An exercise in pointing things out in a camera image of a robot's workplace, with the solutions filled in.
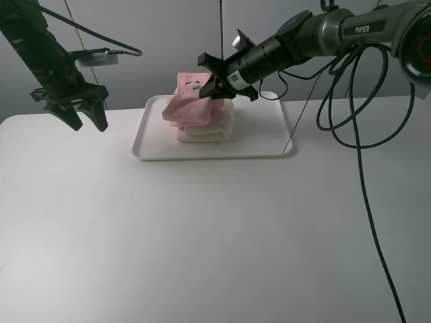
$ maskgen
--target table surface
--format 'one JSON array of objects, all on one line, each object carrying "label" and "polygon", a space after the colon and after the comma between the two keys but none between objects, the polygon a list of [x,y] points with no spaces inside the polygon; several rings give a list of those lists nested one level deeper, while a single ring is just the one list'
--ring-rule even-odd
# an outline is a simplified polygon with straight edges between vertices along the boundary
[{"label": "table surface", "polygon": [[[364,143],[409,98],[377,98]],[[0,322],[399,322],[362,200],[356,152],[308,104],[287,158],[142,162],[143,110],[99,133],[49,115],[0,126]],[[286,102],[292,125],[304,102]],[[348,114],[335,101],[336,120]],[[431,107],[364,151],[376,228],[407,321],[431,322]],[[340,136],[353,141],[351,127]]]}]

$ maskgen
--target folded towel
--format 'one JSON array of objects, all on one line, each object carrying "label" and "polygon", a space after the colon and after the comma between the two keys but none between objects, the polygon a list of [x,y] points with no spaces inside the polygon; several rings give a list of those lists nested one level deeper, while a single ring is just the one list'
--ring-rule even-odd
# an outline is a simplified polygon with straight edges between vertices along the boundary
[{"label": "folded towel", "polygon": [[207,125],[211,115],[224,103],[223,100],[199,98],[199,90],[210,77],[211,73],[178,73],[178,85],[162,113],[163,119],[178,128]]},{"label": "folded towel", "polygon": [[234,128],[234,104],[224,100],[224,105],[211,117],[206,126],[184,127],[178,129],[181,143],[214,143],[228,141]]}]

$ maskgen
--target white towel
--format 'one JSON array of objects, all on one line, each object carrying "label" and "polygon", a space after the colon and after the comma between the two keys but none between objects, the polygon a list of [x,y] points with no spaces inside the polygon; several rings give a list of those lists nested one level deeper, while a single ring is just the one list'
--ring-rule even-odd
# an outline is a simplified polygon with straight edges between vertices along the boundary
[{"label": "white towel", "polygon": [[215,143],[228,141],[234,128],[234,103],[224,100],[223,107],[211,116],[206,126],[185,127],[178,129],[178,141],[181,143]]}]

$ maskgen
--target barcode sticker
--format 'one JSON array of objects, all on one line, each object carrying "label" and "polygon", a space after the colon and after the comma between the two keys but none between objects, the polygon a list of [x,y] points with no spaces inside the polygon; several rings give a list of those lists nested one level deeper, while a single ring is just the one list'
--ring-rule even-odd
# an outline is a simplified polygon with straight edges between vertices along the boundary
[{"label": "barcode sticker", "polygon": [[250,86],[250,84],[248,84],[242,78],[239,71],[233,72],[231,75],[229,75],[228,82],[230,86],[232,86],[236,91],[241,91],[242,89],[245,89],[246,87]]}]

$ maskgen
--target white tray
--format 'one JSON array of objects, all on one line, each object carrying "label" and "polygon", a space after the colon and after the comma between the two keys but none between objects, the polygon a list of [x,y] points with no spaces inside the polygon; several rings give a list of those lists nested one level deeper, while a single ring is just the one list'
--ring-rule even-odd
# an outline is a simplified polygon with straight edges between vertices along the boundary
[{"label": "white tray", "polygon": [[[272,92],[263,92],[276,98]],[[234,101],[232,139],[223,143],[179,143],[178,129],[163,120],[162,111],[172,96],[154,96],[147,101],[132,152],[143,161],[214,158],[281,157],[292,149],[290,133],[280,101],[262,98],[254,102],[244,96]]]}]

